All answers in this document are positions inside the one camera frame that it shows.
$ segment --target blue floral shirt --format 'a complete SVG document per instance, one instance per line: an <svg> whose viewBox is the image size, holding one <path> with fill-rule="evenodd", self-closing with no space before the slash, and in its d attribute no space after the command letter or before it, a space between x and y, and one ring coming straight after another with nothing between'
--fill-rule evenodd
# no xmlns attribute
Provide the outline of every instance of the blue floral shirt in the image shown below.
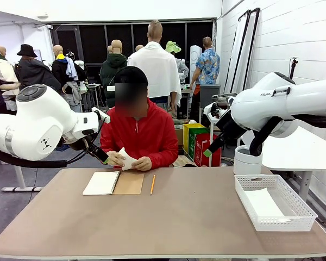
<svg viewBox="0 0 326 261"><path fill-rule="evenodd" d="M196 67L201 69L197 84L216 84L220 72L220 56L213 48L206 49L196 62Z"/></svg>

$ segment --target robot logo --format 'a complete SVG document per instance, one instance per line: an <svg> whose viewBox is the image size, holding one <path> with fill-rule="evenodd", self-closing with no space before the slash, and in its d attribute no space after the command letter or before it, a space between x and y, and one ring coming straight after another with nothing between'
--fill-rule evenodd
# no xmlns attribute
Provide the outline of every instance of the robot logo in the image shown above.
<svg viewBox="0 0 326 261"><path fill-rule="evenodd" d="M41 140L41 143L44 143L45 144L45 147L43 148L43 150L47 149L48 147L52 147L51 145L47 144L49 139L43 139Z"/></svg>

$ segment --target black jacket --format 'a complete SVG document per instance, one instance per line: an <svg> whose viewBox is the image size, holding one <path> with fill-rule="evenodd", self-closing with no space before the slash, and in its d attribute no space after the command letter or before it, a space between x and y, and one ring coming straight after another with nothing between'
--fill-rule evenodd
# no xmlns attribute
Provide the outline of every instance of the black jacket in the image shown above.
<svg viewBox="0 0 326 261"><path fill-rule="evenodd" d="M109 108L115 106L115 92L107 90L108 85L113 85L113 78L117 71L127 66L127 57L117 53L110 53L100 70L100 79L104 86L106 102Z"/></svg>
<svg viewBox="0 0 326 261"><path fill-rule="evenodd" d="M78 80L80 82L87 78L86 72L77 64L74 63ZM60 82L61 86L64 86L67 82L72 82L73 79L66 75L67 61L55 60L52 64L52 74Z"/></svg>
<svg viewBox="0 0 326 261"><path fill-rule="evenodd" d="M33 84L44 84L55 91L61 89L61 84L53 76L49 68L39 60L20 60L15 65L15 73L21 83L21 90Z"/></svg>

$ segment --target red jacket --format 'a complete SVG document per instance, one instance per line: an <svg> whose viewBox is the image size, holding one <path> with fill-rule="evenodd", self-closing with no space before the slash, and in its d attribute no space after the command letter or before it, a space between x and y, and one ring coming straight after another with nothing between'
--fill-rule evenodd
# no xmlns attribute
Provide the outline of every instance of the red jacket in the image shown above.
<svg viewBox="0 0 326 261"><path fill-rule="evenodd" d="M152 168L169 167L178 158L178 138L171 116L148 99L147 117L136 121L108 111L110 123L104 124L100 139L103 151L126 149L135 159L148 156Z"/></svg>

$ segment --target green bucket hat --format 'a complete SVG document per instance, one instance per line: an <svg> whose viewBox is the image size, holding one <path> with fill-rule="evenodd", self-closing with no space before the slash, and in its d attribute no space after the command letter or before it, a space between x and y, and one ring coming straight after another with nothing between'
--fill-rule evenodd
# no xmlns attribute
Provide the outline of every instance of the green bucket hat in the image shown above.
<svg viewBox="0 0 326 261"><path fill-rule="evenodd" d="M168 53L171 53L171 52L178 53L181 51L181 48L176 44L176 42L169 41L169 42L167 42L167 46L166 46L165 50Z"/></svg>

